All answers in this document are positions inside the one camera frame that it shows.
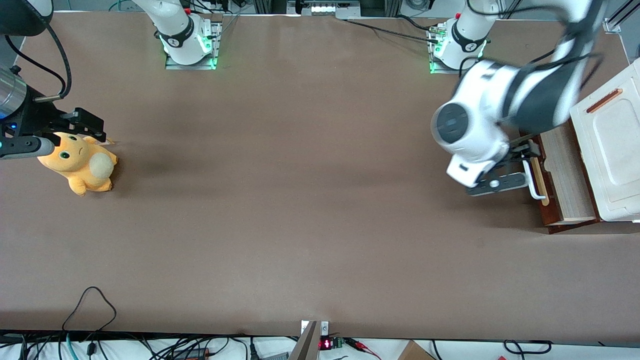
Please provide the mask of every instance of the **power cord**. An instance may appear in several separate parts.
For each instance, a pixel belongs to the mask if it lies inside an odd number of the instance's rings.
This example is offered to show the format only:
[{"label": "power cord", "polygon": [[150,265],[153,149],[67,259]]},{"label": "power cord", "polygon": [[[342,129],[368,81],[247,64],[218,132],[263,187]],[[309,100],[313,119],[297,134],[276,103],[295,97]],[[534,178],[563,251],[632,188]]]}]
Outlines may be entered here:
[{"label": "power cord", "polygon": [[353,338],[343,338],[344,339],[344,343],[349,345],[350,347],[354,348],[357,351],[363,352],[365,354],[369,354],[369,355],[373,355],[375,357],[378,358],[378,360],[382,360],[382,358],[376,354],[375,352],[373,352],[373,350],[369,349],[367,347],[367,345],[364,345],[363,343],[359,342],[356,339]]},{"label": "power cord", "polygon": [[67,73],[67,84],[65,86],[64,91],[62,91],[61,93],[59,93],[57,96],[54,97],[46,97],[46,98],[39,98],[43,101],[55,101],[55,100],[59,100],[59,99],[64,99],[65,96],[67,96],[69,94],[69,92],[71,91],[71,66],[69,66],[69,59],[67,59],[67,54],[65,53],[64,48],[62,47],[62,44],[60,43],[60,39],[58,39],[58,36],[56,35],[56,32],[53,31],[53,28],[51,27],[51,25],[49,25],[49,22],[47,22],[42,15],[40,14],[40,12],[38,12],[38,10],[36,10],[33,5],[31,5],[31,3],[27,0],[22,0],[22,3],[27,6],[27,8],[29,8],[31,10],[31,13],[33,13],[33,15],[35,15],[38,20],[47,28],[47,31],[49,31],[49,34],[51,35],[51,38],[53,38],[53,41],[56,43],[56,47],[58,48],[58,51],[60,52],[60,56],[62,56],[62,61],[65,64],[65,72]]},{"label": "power cord", "polygon": [[407,34],[403,34],[403,33],[397,33],[395,31],[391,31],[391,30],[387,30],[387,29],[383,29],[383,28],[379,28],[377,26],[372,26],[372,25],[368,25],[368,24],[363,24],[361,22],[355,22],[352,20],[343,20],[344,22],[348,22],[350,24],[354,24],[354,25],[360,25],[360,26],[364,26],[365,28],[369,28],[369,29],[373,29],[373,30],[378,30],[378,31],[382,31],[383,33],[388,33],[391,35],[396,35],[399,37],[405,37],[405,38],[412,38],[412,39],[416,39],[416,40],[421,40],[421,41],[426,41],[426,42],[432,42],[434,44],[437,44],[438,41],[435,39],[430,39],[430,38],[421,38],[421,37],[415,37],[413,35],[407,35]]},{"label": "power cord", "polygon": [[251,360],[260,360],[260,356],[258,355],[258,352],[255,349],[255,345],[253,344],[253,336],[249,337],[249,348],[251,349]]},{"label": "power cord", "polygon": [[481,12],[480,10],[475,9],[473,6],[471,6],[471,0],[466,0],[466,1],[467,1],[467,7],[469,8],[469,10],[479,15],[487,15],[487,16],[509,15],[510,16],[510,15],[513,15],[514,13],[529,12],[533,10],[549,10],[551,12],[554,12],[557,15],[558,19],[563,24],[566,24],[568,22],[566,17],[564,16],[564,9],[562,9],[560,6],[534,5],[534,6],[526,6],[524,8],[519,8],[519,9],[507,9],[504,11],[498,11],[497,13],[487,13],[487,12]]},{"label": "power cord", "polygon": [[237,343],[240,343],[240,344],[244,345],[244,351],[246,352],[246,354],[245,354],[245,357],[244,357],[244,358],[245,358],[246,360],[249,360],[249,348],[246,346],[246,344],[244,343],[244,341],[242,341],[242,340],[238,340],[238,339],[236,339],[236,338],[229,338],[229,339],[231,339],[231,340],[233,340],[233,341],[235,341],[235,342],[237,342]]},{"label": "power cord", "polygon": [[429,31],[429,29],[434,28],[435,26],[438,26],[438,24],[433,24],[431,26],[422,26],[422,25],[418,24],[417,22],[413,21],[413,19],[410,18],[409,16],[403,15],[401,13],[396,15],[396,17],[399,17],[400,19],[407,20],[411,25],[415,26],[416,28],[418,28],[420,30],[424,30],[424,31]]},{"label": "power cord", "polygon": [[[82,300],[84,299],[84,296],[91,290],[91,289],[95,289],[100,293],[100,296],[102,297],[102,299],[104,300],[104,302],[111,308],[111,310],[113,310],[113,317],[106,322],[103,326],[100,326],[98,329],[96,329],[95,331],[93,331],[87,338],[91,337],[91,342],[89,343],[89,345],[86,348],[86,354],[89,356],[89,358],[91,359],[91,356],[95,354],[96,348],[95,348],[95,344],[93,343],[93,337],[95,336],[96,333],[102,331],[107,325],[111,324],[113,322],[113,320],[116,320],[116,316],[118,316],[118,311],[116,310],[115,306],[113,306],[113,304],[107,300],[107,297],[104,296],[104,293],[102,292],[102,290],[100,290],[100,288],[98,288],[97,286],[89,286],[88,288],[84,289],[84,291],[82,292],[82,295],[80,295],[80,299],[78,300],[78,303],[76,304],[76,307],[74,308],[73,311],[71,311],[71,313],[69,314],[69,316],[67,316],[67,318],[65,319],[65,321],[62,323],[62,331],[63,332],[67,332],[67,347],[69,348],[69,352],[71,353],[71,356],[74,358],[74,360],[78,360],[76,353],[74,352],[73,348],[71,347],[71,341],[69,339],[69,332],[67,329],[65,329],[65,325],[67,324],[67,322],[76,314],[76,311],[78,310],[78,308],[80,307],[80,304],[82,303]],[[102,355],[104,356],[104,358],[106,359],[106,355],[104,354],[104,351],[102,349],[102,344],[100,344],[100,340],[98,340],[98,347],[100,348],[100,352],[102,352]]]},{"label": "power cord", "polygon": [[442,358],[440,357],[440,353],[438,352],[438,346],[436,345],[436,341],[431,340],[431,343],[433,344],[433,352],[436,353],[436,357],[438,358],[438,360],[442,360]]},{"label": "power cord", "polygon": [[11,41],[11,38],[9,37],[9,35],[5,35],[4,39],[6,40],[6,43],[9,45],[11,50],[13,50],[13,52],[16,55],[18,55],[21,58],[27,60],[28,62],[32,63],[36,67],[38,67],[38,68],[50,73],[51,75],[55,76],[56,79],[58,79],[58,81],[60,81],[60,84],[62,86],[61,86],[60,91],[58,92],[58,94],[62,94],[65,91],[65,89],[67,88],[67,82],[62,78],[62,76],[60,76],[57,72],[51,70],[50,68],[42,65],[41,63],[38,63],[37,61],[35,61],[34,59],[30,58],[29,56],[26,56],[25,54],[23,54],[22,51],[20,51],[20,49],[18,49],[18,47],[13,44],[13,42]]},{"label": "power cord", "polygon": [[[504,347],[504,350],[507,350],[513,355],[520,355],[520,357],[522,357],[522,360],[526,360],[524,355],[544,355],[550,352],[552,344],[551,341],[544,341],[543,343],[547,345],[547,348],[540,351],[523,351],[520,344],[515,340],[504,340],[502,342],[502,346]],[[511,350],[508,344],[514,344],[518,350]]]}]

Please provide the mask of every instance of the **black cable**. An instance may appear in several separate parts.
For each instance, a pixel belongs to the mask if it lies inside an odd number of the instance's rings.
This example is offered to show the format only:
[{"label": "black cable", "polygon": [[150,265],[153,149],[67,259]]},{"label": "black cable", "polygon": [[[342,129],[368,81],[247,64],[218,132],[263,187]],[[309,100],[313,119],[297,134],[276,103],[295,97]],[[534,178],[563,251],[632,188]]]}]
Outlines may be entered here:
[{"label": "black cable", "polygon": [[436,353],[436,357],[438,358],[438,360],[442,360],[442,358],[440,357],[440,353],[438,352],[438,347],[436,346],[436,341],[431,340],[431,342],[433,344],[433,352]]},{"label": "black cable", "polygon": [[47,345],[47,343],[49,342],[52,336],[53,335],[49,335],[49,337],[47,337],[47,339],[42,343],[41,348],[36,347],[36,355],[33,357],[32,360],[38,360],[38,358],[40,357],[40,352],[44,349],[44,347]]},{"label": "black cable", "polygon": [[598,59],[596,63],[593,65],[593,67],[591,68],[591,70],[589,71],[589,74],[587,75],[587,77],[584,78],[584,80],[582,80],[582,83],[580,84],[580,90],[582,90],[587,85],[587,83],[589,83],[589,80],[591,80],[593,75],[596,73],[596,71],[598,71],[598,69],[604,62],[604,55],[594,54],[594,57],[597,57]]},{"label": "black cable", "polygon": [[64,331],[61,331],[60,334],[58,335],[58,359],[62,360],[62,349],[61,349],[61,345],[62,345],[62,336],[65,334]]},{"label": "black cable", "polygon": [[111,310],[113,310],[113,317],[111,318],[111,320],[109,320],[107,323],[105,323],[103,326],[100,326],[96,331],[94,332],[99,332],[102,331],[105,326],[111,324],[113,322],[113,320],[116,320],[116,316],[118,316],[118,311],[116,310],[115,306],[113,306],[112,303],[109,302],[109,300],[107,300],[107,298],[104,296],[104,293],[102,292],[102,290],[100,290],[100,288],[98,288],[97,286],[89,286],[88,288],[84,289],[84,291],[82,292],[82,295],[80,295],[80,300],[78,300],[78,303],[76,304],[76,307],[74,308],[74,310],[69,314],[69,316],[67,316],[67,319],[65,319],[65,322],[62,323],[62,330],[63,331],[67,331],[65,329],[65,325],[67,324],[67,321],[69,321],[75,314],[76,311],[78,310],[78,307],[80,306],[80,303],[82,303],[82,300],[84,299],[84,296],[86,295],[86,293],[91,290],[91,289],[96,289],[99,293],[100,296],[102,297],[102,299],[104,300],[104,302],[107,303],[107,305],[111,308]]},{"label": "black cable", "polygon": [[467,62],[467,60],[471,60],[471,59],[478,60],[479,58],[474,55],[474,56],[467,56],[466,58],[462,59],[462,61],[460,62],[460,68],[458,69],[458,79],[462,78],[462,67],[465,66],[465,63]]},{"label": "black cable", "polygon": [[62,47],[62,44],[60,43],[60,39],[58,39],[56,32],[53,31],[53,28],[51,27],[51,25],[49,25],[49,22],[42,17],[42,15],[38,12],[38,10],[36,10],[29,1],[22,0],[22,3],[25,6],[27,6],[31,10],[33,15],[35,15],[38,18],[38,20],[40,20],[40,22],[47,28],[47,30],[49,31],[49,34],[51,34],[51,38],[53,38],[53,41],[56,43],[56,47],[60,52],[60,56],[62,57],[63,63],[65,63],[65,72],[67,73],[67,85],[65,87],[65,91],[63,91],[62,94],[58,94],[60,99],[64,99],[65,96],[67,96],[71,91],[71,66],[69,65],[69,59],[67,59],[67,54],[65,53],[65,50]]},{"label": "black cable", "polygon": [[378,31],[382,31],[384,33],[388,33],[391,35],[397,35],[399,37],[405,37],[405,38],[412,38],[412,39],[416,39],[416,40],[421,40],[421,41],[426,41],[426,42],[432,42],[434,44],[437,44],[438,41],[435,39],[430,39],[430,38],[421,38],[421,37],[415,37],[413,35],[407,35],[407,34],[403,34],[403,33],[396,33],[395,31],[391,31],[391,30],[387,30],[387,29],[383,29],[383,28],[379,28],[377,26],[372,26],[372,25],[367,25],[367,24],[362,24],[361,22],[355,22],[355,21],[351,21],[351,20],[343,20],[345,22],[348,22],[350,24],[355,24],[355,25],[360,25],[360,26],[364,26],[365,28],[369,28],[369,29],[373,29],[373,30],[378,30]]},{"label": "black cable", "polygon": [[396,17],[399,17],[400,19],[404,19],[407,20],[411,25],[415,26],[416,28],[419,28],[420,30],[424,30],[424,31],[429,31],[429,29],[438,26],[438,24],[433,24],[431,26],[422,26],[420,24],[418,24],[417,22],[413,21],[412,18],[410,18],[409,16],[403,15],[401,13],[397,14]]},{"label": "black cable", "polygon": [[467,0],[467,7],[469,8],[469,10],[473,11],[476,14],[479,15],[487,15],[487,16],[497,16],[497,15],[511,15],[514,13],[521,13],[521,12],[529,12],[529,11],[533,11],[533,10],[549,10],[551,12],[554,12],[558,19],[563,23],[566,24],[568,21],[565,19],[564,16],[564,10],[559,7],[559,6],[553,6],[553,5],[535,5],[535,6],[526,6],[524,8],[519,8],[519,9],[514,9],[514,10],[505,10],[503,12],[498,11],[497,13],[486,13],[486,12],[481,12],[477,9],[474,9],[473,6],[471,6],[471,0]]},{"label": "black cable", "polygon": [[516,8],[518,6],[520,6],[520,3],[522,2],[522,0],[513,0],[513,2],[511,3],[511,6],[509,6],[509,8],[507,9],[507,11],[509,11],[510,13],[507,15],[507,19],[510,19],[511,16],[514,14]]},{"label": "black cable", "polygon": [[231,340],[233,340],[233,341],[236,341],[236,342],[238,342],[238,343],[240,343],[240,344],[242,344],[242,345],[244,345],[244,351],[245,351],[245,355],[244,355],[244,357],[245,357],[245,360],[249,360],[249,347],[248,347],[248,346],[246,346],[246,344],[244,343],[244,341],[242,341],[242,340],[238,340],[238,339],[235,339],[235,338],[230,338],[230,339],[231,339]]},{"label": "black cable", "polygon": [[538,61],[540,61],[540,60],[542,60],[542,59],[545,59],[545,58],[548,58],[549,56],[553,55],[553,53],[554,53],[555,51],[556,51],[556,50],[555,50],[555,49],[553,49],[553,50],[549,51],[548,53],[545,53],[544,55],[540,55],[539,57],[537,57],[537,58],[535,58],[535,59],[531,60],[530,62],[531,62],[531,63],[537,63]]},{"label": "black cable", "polygon": [[9,45],[11,50],[13,50],[13,52],[16,55],[18,55],[21,58],[27,60],[28,62],[32,63],[33,65],[37,66],[38,68],[50,73],[51,75],[55,76],[56,79],[58,79],[60,81],[60,84],[62,85],[62,87],[60,88],[60,91],[58,92],[58,94],[62,94],[65,91],[65,89],[67,88],[67,82],[62,78],[62,76],[60,76],[57,72],[51,70],[50,68],[42,65],[41,63],[38,63],[37,61],[35,61],[34,59],[30,58],[29,56],[26,56],[25,54],[23,54],[22,51],[20,51],[20,49],[18,49],[13,44],[13,42],[11,41],[11,38],[8,35],[5,35],[4,39],[6,40],[6,43]]},{"label": "black cable", "polygon": [[[522,360],[526,360],[524,355],[543,355],[546,354],[548,352],[551,351],[551,341],[545,341],[545,344],[547,344],[547,348],[544,350],[540,350],[540,351],[523,351],[522,347],[520,346],[520,344],[518,344],[517,341],[515,340],[504,340],[502,342],[502,346],[504,347],[504,350],[507,350],[508,352],[512,353],[513,355],[520,355],[522,357]],[[518,350],[511,350],[509,348],[508,344],[514,344],[516,346],[516,348],[518,348]]]},{"label": "black cable", "polygon": [[104,353],[104,349],[102,348],[102,343],[100,342],[100,339],[97,340],[98,343],[98,347],[100,348],[100,353],[102,354],[102,357],[104,357],[104,360],[109,360],[109,358],[107,357],[107,354]]}]

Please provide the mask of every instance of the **metal bracket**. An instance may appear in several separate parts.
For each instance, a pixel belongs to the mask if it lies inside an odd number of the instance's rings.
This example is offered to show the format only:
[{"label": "metal bracket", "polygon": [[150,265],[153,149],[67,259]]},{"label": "metal bracket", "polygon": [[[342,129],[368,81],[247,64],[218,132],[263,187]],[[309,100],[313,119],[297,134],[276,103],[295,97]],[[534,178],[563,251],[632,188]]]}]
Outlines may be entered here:
[{"label": "metal bracket", "polygon": [[[300,322],[300,334],[305,332],[305,329],[309,325],[309,320],[302,320]],[[320,335],[328,336],[329,335],[329,322],[320,322]]]},{"label": "metal bracket", "polygon": [[329,332],[329,322],[302,321],[302,335],[288,360],[317,360],[321,333]]},{"label": "metal bracket", "polygon": [[612,24],[609,22],[609,18],[608,17],[604,18],[604,21],[602,22],[602,27],[604,28],[605,33],[617,34],[621,31],[619,25],[615,25],[613,27],[610,27],[610,26],[612,26]]}]

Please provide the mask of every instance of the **wire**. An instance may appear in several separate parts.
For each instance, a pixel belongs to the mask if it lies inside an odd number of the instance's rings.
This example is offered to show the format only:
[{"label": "wire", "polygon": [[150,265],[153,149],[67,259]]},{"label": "wire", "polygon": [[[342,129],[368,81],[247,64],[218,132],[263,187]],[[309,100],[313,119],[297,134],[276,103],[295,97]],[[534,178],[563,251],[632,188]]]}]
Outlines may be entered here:
[{"label": "wire", "polygon": [[538,61],[540,61],[540,60],[542,60],[542,59],[548,58],[549,56],[553,55],[553,53],[554,53],[555,51],[556,51],[556,50],[555,50],[555,49],[553,49],[553,50],[551,50],[551,51],[549,51],[549,52],[545,53],[544,55],[540,55],[539,57],[537,57],[537,58],[535,58],[535,59],[531,60],[531,61],[530,61],[530,63],[537,63]]},{"label": "wire", "polygon": [[245,351],[244,357],[245,357],[245,360],[249,360],[249,347],[246,346],[244,341],[241,341],[241,340],[238,340],[238,339],[235,339],[235,338],[230,338],[230,339],[233,340],[233,341],[236,341],[236,342],[238,342],[238,343],[240,343],[242,345],[244,345],[244,351]]},{"label": "wire", "polygon": [[436,341],[431,340],[431,342],[433,344],[433,352],[436,353],[436,357],[438,358],[438,360],[442,360],[442,358],[440,357],[440,353],[438,352],[438,346],[436,345]]},{"label": "wire", "polygon": [[582,83],[580,84],[580,90],[582,90],[587,85],[587,83],[589,83],[589,80],[591,80],[593,75],[596,73],[596,71],[598,71],[598,69],[604,62],[603,54],[594,54],[593,57],[597,57],[598,59],[596,63],[593,65],[593,67],[591,68],[591,70],[589,71],[589,74],[587,75],[587,77],[584,78],[584,80],[582,80]]},{"label": "wire", "polygon": [[41,63],[38,63],[37,61],[35,61],[34,59],[30,58],[29,56],[26,56],[25,54],[23,54],[22,51],[20,51],[20,49],[18,49],[13,44],[13,42],[11,41],[11,38],[8,35],[5,35],[4,39],[6,40],[6,43],[9,45],[11,50],[13,50],[14,53],[16,53],[21,58],[27,60],[28,62],[32,63],[33,65],[37,66],[38,68],[40,68],[40,69],[50,73],[51,75],[55,76],[56,79],[58,79],[60,81],[60,84],[62,85],[62,87],[60,88],[60,91],[58,92],[58,94],[62,94],[65,91],[65,89],[67,88],[67,83],[62,78],[62,76],[60,76],[57,72],[51,70],[50,68],[42,65]]},{"label": "wire", "polygon": [[118,0],[115,3],[111,4],[111,6],[109,6],[109,8],[107,9],[108,12],[111,11],[111,9],[113,9],[114,7],[118,6],[118,11],[120,11],[120,4],[124,3],[125,1],[131,1],[131,0]]},{"label": "wire", "polygon": [[509,8],[507,9],[507,11],[509,11],[510,13],[507,15],[506,19],[511,18],[516,8],[520,6],[520,3],[522,3],[522,0],[513,0],[513,2],[511,3],[511,6],[509,6]]},{"label": "wire", "polygon": [[564,9],[562,9],[560,6],[554,6],[554,5],[535,5],[535,6],[526,6],[524,8],[519,8],[519,9],[513,9],[513,10],[505,10],[503,12],[498,11],[497,13],[486,13],[486,12],[481,12],[477,9],[474,9],[473,6],[471,6],[471,0],[467,0],[467,7],[469,8],[469,10],[473,11],[476,14],[479,15],[487,15],[487,16],[496,16],[496,15],[511,15],[514,13],[521,13],[521,12],[529,12],[532,10],[549,10],[551,12],[554,12],[557,16],[558,19],[563,23],[566,24],[568,21],[566,20],[566,17],[564,16]]},{"label": "wire", "polygon": [[76,355],[76,351],[74,351],[74,348],[71,346],[71,339],[69,338],[69,333],[67,333],[67,347],[69,348],[69,352],[71,353],[71,357],[73,357],[74,360],[78,360],[78,356]]},{"label": "wire", "polygon": [[102,299],[104,300],[104,302],[107,303],[107,305],[111,308],[111,310],[113,310],[113,317],[111,318],[111,320],[109,320],[106,324],[104,324],[103,326],[100,326],[95,332],[98,331],[102,331],[105,326],[111,324],[113,322],[113,320],[116,320],[116,316],[118,316],[118,311],[116,310],[116,308],[113,306],[112,303],[109,302],[109,300],[107,300],[107,298],[104,296],[104,293],[102,292],[102,290],[100,290],[100,288],[98,288],[97,286],[89,286],[88,288],[84,289],[84,291],[82,292],[82,295],[80,295],[80,300],[78,300],[78,303],[76,304],[76,307],[74,308],[74,310],[69,314],[69,316],[67,316],[67,319],[65,319],[65,322],[62,323],[62,330],[63,331],[67,331],[65,329],[65,325],[67,324],[67,321],[69,321],[75,314],[76,311],[78,310],[78,307],[80,306],[80,303],[82,303],[82,299],[84,298],[84,296],[87,294],[87,292],[89,292],[89,290],[91,289],[96,289],[98,290],[98,292],[100,293],[100,296],[102,297]]},{"label": "wire", "polygon": [[104,353],[104,349],[102,348],[102,343],[100,342],[100,339],[97,340],[97,343],[98,343],[98,347],[100,348],[100,353],[104,357],[104,360],[109,360],[109,358],[107,357],[107,354]]},{"label": "wire", "polygon": [[225,31],[229,28],[229,26],[231,26],[239,17],[240,17],[240,13],[245,11],[246,9],[240,8],[240,10],[236,13],[236,15],[234,16],[233,19],[231,19],[231,21],[229,21],[229,23],[227,24],[227,26],[225,26],[222,31],[220,31],[220,35],[224,34]]},{"label": "wire", "polygon": [[471,59],[476,59],[479,60],[479,58],[477,56],[467,56],[466,58],[462,59],[462,61],[460,62],[460,68],[458,69],[458,79],[462,78],[462,68],[465,66],[465,63],[467,62],[467,60],[471,60]]},{"label": "wire", "polygon": [[49,335],[49,336],[47,337],[47,339],[44,341],[44,343],[42,343],[42,347],[41,347],[41,348],[38,348],[38,346],[37,346],[37,344],[38,344],[38,343],[36,343],[36,356],[34,356],[32,360],[38,360],[38,358],[40,357],[40,352],[41,352],[42,350],[44,350],[44,347],[45,347],[45,346],[46,346],[46,344],[49,342],[49,340],[51,339],[51,337],[52,337],[52,336],[53,336],[53,335]]},{"label": "wire", "polygon": [[351,21],[351,20],[343,20],[345,22],[348,22],[350,24],[355,24],[355,25],[360,25],[360,26],[364,26],[365,28],[369,28],[369,29],[373,29],[373,30],[378,30],[378,31],[382,31],[384,33],[388,33],[391,35],[397,35],[399,37],[405,37],[405,38],[412,38],[412,39],[416,39],[416,40],[421,40],[421,41],[426,41],[426,42],[432,42],[434,44],[437,44],[438,41],[435,39],[430,39],[430,38],[421,38],[421,37],[415,37],[413,35],[407,35],[407,34],[402,34],[402,33],[396,33],[395,31],[391,31],[391,30],[387,30],[387,29],[383,29],[383,28],[379,28],[377,26],[372,26],[372,25],[367,25],[367,24],[363,24],[361,22],[355,22],[355,21]]},{"label": "wire", "polygon": [[65,64],[65,71],[67,73],[67,85],[65,87],[65,91],[63,91],[61,94],[58,94],[57,98],[64,99],[65,96],[67,96],[71,91],[71,66],[69,66],[69,59],[67,59],[67,54],[65,53],[65,50],[62,47],[62,44],[60,43],[60,39],[58,39],[56,32],[53,31],[53,28],[51,27],[51,25],[49,25],[49,22],[42,17],[42,15],[38,12],[38,10],[36,10],[28,0],[22,0],[22,3],[25,6],[27,6],[31,10],[33,15],[35,15],[38,18],[38,20],[40,20],[40,22],[47,28],[47,30],[49,31],[49,34],[51,34],[51,37],[53,38],[53,41],[56,42],[56,47],[58,47],[58,51],[60,52],[62,61]]},{"label": "wire", "polygon": [[420,30],[429,31],[429,29],[434,28],[435,26],[438,26],[438,24],[433,24],[431,26],[422,26],[422,25],[418,24],[417,22],[413,21],[413,19],[410,18],[409,16],[403,15],[401,13],[396,15],[396,17],[399,17],[400,19],[407,20],[408,22],[411,23],[411,25],[415,26],[416,28],[419,28]]},{"label": "wire", "polygon": [[[522,357],[522,360],[526,360],[524,355],[543,355],[546,354],[548,352],[551,351],[551,341],[545,341],[545,344],[547,344],[547,348],[544,350],[540,350],[540,351],[523,351],[522,347],[520,346],[520,344],[518,344],[517,341],[515,340],[504,340],[502,342],[502,346],[504,347],[504,350],[507,350],[508,352],[512,353],[513,355],[520,355]],[[508,344],[514,344],[516,346],[516,348],[518,348],[518,350],[511,350],[509,348]]]}]

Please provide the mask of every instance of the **orange plush toy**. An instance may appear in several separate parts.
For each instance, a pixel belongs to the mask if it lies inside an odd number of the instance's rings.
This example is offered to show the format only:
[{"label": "orange plush toy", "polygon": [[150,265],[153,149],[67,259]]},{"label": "orange plush toy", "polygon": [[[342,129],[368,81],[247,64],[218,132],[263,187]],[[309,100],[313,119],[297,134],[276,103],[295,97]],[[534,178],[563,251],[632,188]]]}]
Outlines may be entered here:
[{"label": "orange plush toy", "polygon": [[60,146],[53,153],[39,156],[38,160],[49,169],[69,180],[74,193],[84,196],[87,190],[108,192],[111,190],[109,176],[118,158],[97,145],[97,140],[87,136],[56,133],[60,136]]}]

